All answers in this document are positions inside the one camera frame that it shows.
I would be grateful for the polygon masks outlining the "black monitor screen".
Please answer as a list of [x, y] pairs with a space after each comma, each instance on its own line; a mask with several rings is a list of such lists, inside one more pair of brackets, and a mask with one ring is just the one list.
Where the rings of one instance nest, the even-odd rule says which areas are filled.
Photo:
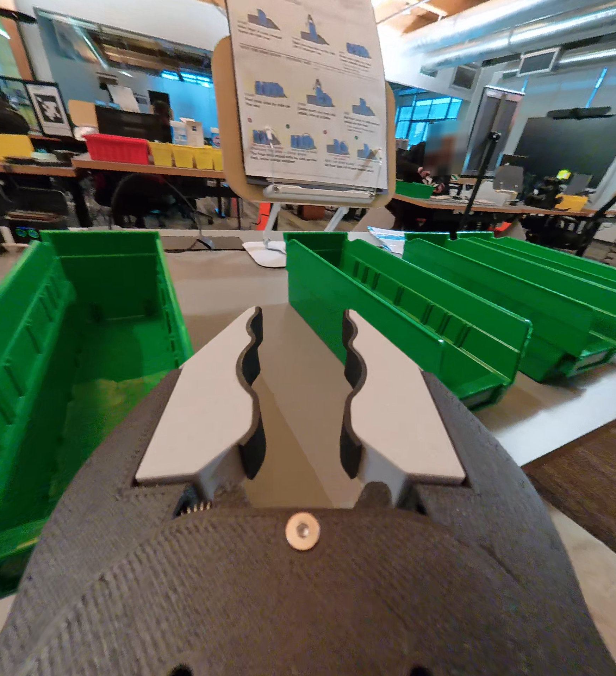
[[589, 175], [597, 188], [616, 159], [616, 115], [595, 118], [529, 118], [514, 150], [525, 174], [542, 180], [567, 170]]

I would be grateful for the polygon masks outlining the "grey desk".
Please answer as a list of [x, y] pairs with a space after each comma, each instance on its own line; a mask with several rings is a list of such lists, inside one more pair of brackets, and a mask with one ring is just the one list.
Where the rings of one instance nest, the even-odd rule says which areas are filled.
[[[260, 268], [242, 251], [164, 253], [193, 351], [251, 306], [262, 308], [261, 403], [267, 451], [247, 491], [255, 506], [354, 505], [338, 437], [350, 387], [344, 366], [290, 306], [286, 270]], [[0, 283], [19, 260], [0, 256]]]

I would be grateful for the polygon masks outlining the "red plastic bin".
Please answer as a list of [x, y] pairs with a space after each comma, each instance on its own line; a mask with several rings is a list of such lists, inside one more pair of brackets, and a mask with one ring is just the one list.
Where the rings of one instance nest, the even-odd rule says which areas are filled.
[[112, 134], [91, 133], [85, 136], [90, 159], [116, 164], [150, 164], [150, 146], [145, 139]]

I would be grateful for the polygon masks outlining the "framed marker poster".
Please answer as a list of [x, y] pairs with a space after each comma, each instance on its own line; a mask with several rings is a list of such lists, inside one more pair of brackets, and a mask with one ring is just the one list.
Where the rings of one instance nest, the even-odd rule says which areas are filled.
[[56, 82], [24, 81], [39, 129], [45, 137], [75, 140], [73, 125]]

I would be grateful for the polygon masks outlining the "instruction sheet on clipboard stand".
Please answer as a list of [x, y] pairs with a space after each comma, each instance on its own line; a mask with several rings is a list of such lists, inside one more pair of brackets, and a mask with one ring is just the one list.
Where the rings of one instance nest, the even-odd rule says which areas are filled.
[[235, 194], [254, 203], [295, 204], [336, 207], [384, 207], [394, 197], [396, 180], [395, 100], [391, 86], [384, 82], [386, 91], [386, 144], [388, 186], [375, 193], [355, 190], [340, 184], [307, 184], [281, 182], [278, 187], [253, 182], [245, 173], [242, 136], [239, 128], [239, 106], [234, 72], [234, 55], [230, 36], [222, 38], [215, 47], [212, 59], [212, 80], [219, 116], [223, 172]]

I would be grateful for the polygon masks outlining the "white document stand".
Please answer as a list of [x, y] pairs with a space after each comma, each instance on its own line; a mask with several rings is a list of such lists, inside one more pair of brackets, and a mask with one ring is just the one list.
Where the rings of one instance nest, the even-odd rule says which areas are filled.
[[337, 207], [336, 213], [325, 228], [325, 232], [334, 232], [350, 208], [371, 207], [378, 192], [375, 189], [307, 187], [300, 184], [274, 182], [262, 190], [262, 195], [271, 205], [268, 221], [262, 230], [262, 240], [244, 242], [243, 248], [258, 266], [285, 268], [287, 264], [286, 243], [270, 240], [270, 233], [283, 204]]

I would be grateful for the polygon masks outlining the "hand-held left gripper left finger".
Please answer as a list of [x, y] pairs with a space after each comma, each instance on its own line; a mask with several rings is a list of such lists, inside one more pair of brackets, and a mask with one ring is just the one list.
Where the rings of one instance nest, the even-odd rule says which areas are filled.
[[263, 316], [241, 313], [179, 369], [135, 473], [139, 486], [190, 483], [205, 500], [254, 480], [267, 448], [253, 385], [261, 372]]

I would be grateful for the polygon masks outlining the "printed instruction sheet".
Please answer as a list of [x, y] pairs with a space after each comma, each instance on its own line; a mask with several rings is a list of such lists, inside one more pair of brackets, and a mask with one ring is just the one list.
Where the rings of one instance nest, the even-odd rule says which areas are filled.
[[245, 174], [388, 189], [371, 1], [227, 1]]

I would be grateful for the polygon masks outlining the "white blue plastic pouch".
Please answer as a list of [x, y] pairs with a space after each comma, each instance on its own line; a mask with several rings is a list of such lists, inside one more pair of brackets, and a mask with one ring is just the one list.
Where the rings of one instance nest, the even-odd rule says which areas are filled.
[[408, 232], [383, 229], [373, 226], [368, 226], [367, 230], [380, 242], [382, 248], [396, 256], [403, 256], [405, 242], [407, 239], [406, 236], [409, 234]]

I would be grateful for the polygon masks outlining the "long wooden table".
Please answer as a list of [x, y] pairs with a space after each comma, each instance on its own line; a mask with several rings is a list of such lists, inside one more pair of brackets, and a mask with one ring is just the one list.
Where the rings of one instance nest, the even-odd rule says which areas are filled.
[[225, 173], [217, 170], [198, 170], [197, 168], [188, 169], [153, 164], [101, 162], [92, 159], [89, 154], [74, 156], [71, 162], [71, 165], [0, 162], [0, 174], [54, 176], [62, 179], [67, 186], [67, 190], [72, 195], [78, 223], [80, 227], [87, 229], [92, 227], [92, 221], [80, 185], [80, 179], [82, 179], [85, 172], [106, 171], [130, 174], [155, 174], [160, 176], [181, 176], [189, 179], [214, 180], [218, 185], [228, 183]]

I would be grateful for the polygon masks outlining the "silver ceiling duct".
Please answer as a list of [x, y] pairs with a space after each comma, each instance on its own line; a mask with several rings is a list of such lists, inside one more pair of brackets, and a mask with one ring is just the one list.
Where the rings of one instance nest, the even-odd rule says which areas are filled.
[[432, 72], [614, 26], [616, 1], [486, 1], [405, 35], [387, 34], [384, 58]]

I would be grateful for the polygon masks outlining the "black tripod stand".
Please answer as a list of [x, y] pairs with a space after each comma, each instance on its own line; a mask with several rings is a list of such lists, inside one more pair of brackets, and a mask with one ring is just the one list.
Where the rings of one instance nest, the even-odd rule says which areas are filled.
[[478, 190], [493, 178], [505, 144], [514, 127], [524, 93], [486, 85], [478, 98], [467, 135], [461, 177], [474, 178], [472, 193], [463, 210], [461, 228], [467, 228]]

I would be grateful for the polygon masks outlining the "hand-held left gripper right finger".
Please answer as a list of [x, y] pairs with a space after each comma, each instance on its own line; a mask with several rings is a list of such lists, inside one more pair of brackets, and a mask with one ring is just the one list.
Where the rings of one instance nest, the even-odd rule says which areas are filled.
[[467, 478], [425, 372], [353, 309], [344, 311], [340, 463], [363, 485], [387, 486], [394, 504], [409, 486], [458, 486]]

